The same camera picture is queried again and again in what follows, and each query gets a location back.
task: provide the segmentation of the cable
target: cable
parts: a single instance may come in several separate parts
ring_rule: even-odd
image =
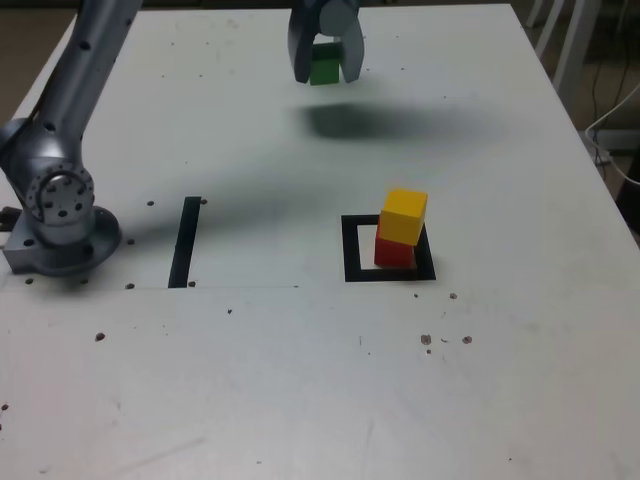
[[[620,95],[622,94],[622,90],[624,88],[624,84],[625,84],[625,80],[627,79],[627,73],[629,72],[629,68],[631,67],[631,52],[630,52],[630,46],[629,46],[629,30],[627,29],[627,13],[628,11],[625,8],[625,4],[623,3],[621,10],[620,10],[620,21],[618,24],[618,33],[620,34],[620,36],[622,37],[622,41],[623,41],[623,46],[624,46],[624,53],[625,53],[625,64],[624,64],[624,68],[622,70],[622,77],[620,78],[620,84],[618,85],[618,91],[616,92],[615,98],[613,100],[613,103],[611,104],[611,109],[615,108],[616,105],[618,104],[618,101],[620,100]],[[596,69],[596,74],[594,76],[593,79],[593,85],[591,87],[591,100],[593,102],[593,121],[594,121],[594,125],[597,125],[599,121],[602,121],[602,125],[597,126],[596,128],[594,128],[593,130],[593,135],[591,135],[591,143],[596,145],[596,153],[594,156],[594,163],[596,165],[596,167],[601,167],[602,168],[602,179],[606,180],[607,179],[607,170],[606,170],[606,166],[605,166],[605,161],[602,158],[602,156],[600,155],[600,149],[599,149],[599,142],[598,142],[598,133],[600,132],[601,129],[603,129],[607,122],[609,121],[608,117],[603,117],[601,120],[597,120],[598,118],[598,103],[596,100],[596,85],[598,82],[598,77],[600,76],[600,71],[602,69],[602,65],[604,62],[604,57],[602,57],[600,59],[600,62],[598,63],[598,68]]]
[[[598,119],[598,101],[596,99],[596,86],[598,85],[598,78],[600,78],[600,71],[602,70],[602,64],[604,63],[604,57],[600,58],[598,62],[598,67],[596,68],[596,73],[593,76],[593,84],[591,85],[591,101],[593,102],[593,121],[595,122]],[[598,132],[597,130],[593,132],[593,142],[598,144]],[[600,150],[596,149],[596,154],[593,159],[593,163],[596,168],[602,168],[602,179],[606,180],[607,178],[607,170],[604,167],[604,160],[600,156]]]
[[[584,131],[585,133],[585,138],[587,140],[587,142],[589,142],[591,144],[592,147],[594,147],[596,149],[596,152],[600,153],[604,153],[605,155],[607,155],[609,157],[609,161],[611,162],[611,165],[613,165],[613,168],[615,168],[615,170],[620,174],[620,176],[622,178],[624,178],[627,182],[632,183],[634,185],[640,186],[640,182],[637,180],[634,180],[633,178],[629,178],[622,170],[620,170],[620,167],[618,166],[618,164],[615,162],[615,160],[613,159],[613,156],[611,155],[610,152],[606,151],[603,148],[600,148],[600,146],[595,143],[591,137],[591,131],[602,121],[604,121],[605,119],[607,119],[611,114],[613,114],[616,110],[618,110],[620,107],[622,107],[622,105],[624,105],[625,103],[627,103],[627,101],[638,91],[640,90],[640,83],[638,83],[638,85],[636,85],[634,87],[633,90],[631,90],[631,92],[629,92],[629,94],[624,97],[622,99],[622,101],[616,105],[615,107],[613,107],[611,110],[609,110],[607,113],[605,113],[602,117],[600,117],[598,120],[596,120],[595,122],[593,122],[591,125],[589,125],[589,127],[587,127],[587,129]]]

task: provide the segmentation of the yellow cube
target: yellow cube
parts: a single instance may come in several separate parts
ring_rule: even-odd
[[[389,192],[380,212],[380,238],[416,246],[427,209],[427,194],[396,188]]]

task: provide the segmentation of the black tape strip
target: black tape strip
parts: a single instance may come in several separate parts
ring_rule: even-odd
[[[184,199],[178,239],[176,240],[173,262],[171,263],[169,288],[187,287],[193,244],[196,241],[196,230],[198,229],[200,200],[201,197],[186,197]]]

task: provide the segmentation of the black square outline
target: black square outline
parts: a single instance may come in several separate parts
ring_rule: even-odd
[[[427,230],[422,226],[418,245],[413,248],[416,268],[362,270],[358,226],[378,225],[380,215],[342,215],[342,254],[345,282],[411,282],[435,280]]]

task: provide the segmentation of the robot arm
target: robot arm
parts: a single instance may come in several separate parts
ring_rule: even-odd
[[[298,81],[309,78],[318,33],[339,37],[344,77],[358,78],[364,45],[356,1],[299,0],[289,26]],[[0,167],[23,207],[3,249],[14,273],[73,275],[106,260],[120,243],[116,218],[94,206],[81,143],[141,5],[142,0],[84,0],[31,115],[0,128]]]
[[[341,67],[345,82],[360,77],[364,60],[364,40],[358,0],[303,0],[291,11],[289,57],[296,80],[307,83],[311,75],[313,42],[318,34],[334,37],[342,50]]]

